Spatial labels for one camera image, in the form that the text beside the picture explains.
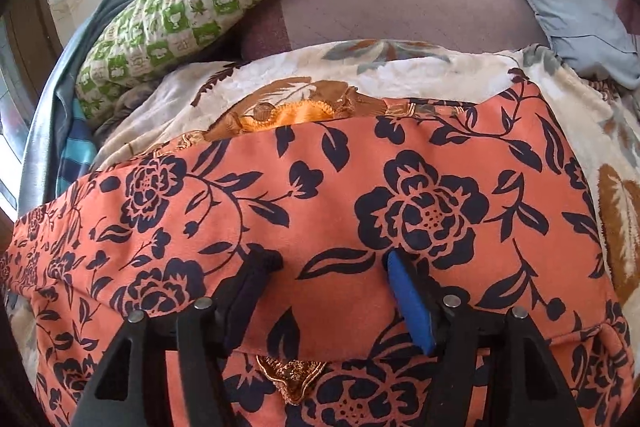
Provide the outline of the teal striped cloth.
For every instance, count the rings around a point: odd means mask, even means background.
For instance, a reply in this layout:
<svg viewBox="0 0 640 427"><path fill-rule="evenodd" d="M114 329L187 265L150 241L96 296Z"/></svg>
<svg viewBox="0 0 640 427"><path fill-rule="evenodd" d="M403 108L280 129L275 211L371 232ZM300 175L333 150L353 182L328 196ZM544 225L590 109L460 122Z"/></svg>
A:
<svg viewBox="0 0 640 427"><path fill-rule="evenodd" d="M77 98L73 99L72 120L58 163L54 195L63 194L78 178L85 176L96 158L98 149L86 117Z"/></svg>

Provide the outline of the orange floral blouse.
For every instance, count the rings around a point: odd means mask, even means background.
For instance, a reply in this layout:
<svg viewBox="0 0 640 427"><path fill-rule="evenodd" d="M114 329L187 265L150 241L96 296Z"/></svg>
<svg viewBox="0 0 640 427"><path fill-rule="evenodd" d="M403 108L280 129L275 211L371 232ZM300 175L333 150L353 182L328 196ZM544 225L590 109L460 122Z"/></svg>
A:
<svg viewBox="0 0 640 427"><path fill-rule="evenodd" d="M252 251L281 256L224 384L244 426L413 426L434 373L387 285L394 248L475 308L533 315L582 421L611 426L634 362L586 177L538 87L170 144L16 222L1 280L36 319L35 391L70 423L127 314L177 312Z"/></svg>

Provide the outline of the blue denim cloth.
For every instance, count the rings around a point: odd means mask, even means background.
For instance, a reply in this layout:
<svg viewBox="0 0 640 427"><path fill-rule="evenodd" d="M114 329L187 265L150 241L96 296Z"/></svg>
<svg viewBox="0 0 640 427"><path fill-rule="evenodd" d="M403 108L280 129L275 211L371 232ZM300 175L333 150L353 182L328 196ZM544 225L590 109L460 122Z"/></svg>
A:
<svg viewBox="0 0 640 427"><path fill-rule="evenodd" d="M107 24L132 0L102 0L74 32L52 69L32 117L23 157L17 216L54 197L58 163L73 119L75 81L80 66Z"/></svg>

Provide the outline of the leaf print blanket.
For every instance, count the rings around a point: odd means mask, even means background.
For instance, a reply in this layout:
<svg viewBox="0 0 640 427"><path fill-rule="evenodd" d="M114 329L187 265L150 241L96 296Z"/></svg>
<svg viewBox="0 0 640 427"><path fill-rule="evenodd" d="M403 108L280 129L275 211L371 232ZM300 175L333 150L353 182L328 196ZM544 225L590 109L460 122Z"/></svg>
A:
<svg viewBox="0 0 640 427"><path fill-rule="evenodd" d="M586 177L604 273L628 326L635 380L638 124L612 88L582 80L543 46L466 54L422 42L361 40L310 46L240 68L193 64L166 77L120 125L90 173L170 144L216 142L307 122L408 118L423 102L476 105L516 77L536 84Z"/></svg>

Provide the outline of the wooden glass door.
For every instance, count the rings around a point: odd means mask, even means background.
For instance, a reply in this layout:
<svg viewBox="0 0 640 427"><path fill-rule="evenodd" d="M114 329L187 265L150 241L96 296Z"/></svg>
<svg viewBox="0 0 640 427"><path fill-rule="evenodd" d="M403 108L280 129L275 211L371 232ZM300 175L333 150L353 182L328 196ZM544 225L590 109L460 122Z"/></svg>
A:
<svg viewBox="0 0 640 427"><path fill-rule="evenodd" d="M47 0L9 0L1 13L1 246L17 217L32 117L61 52Z"/></svg>

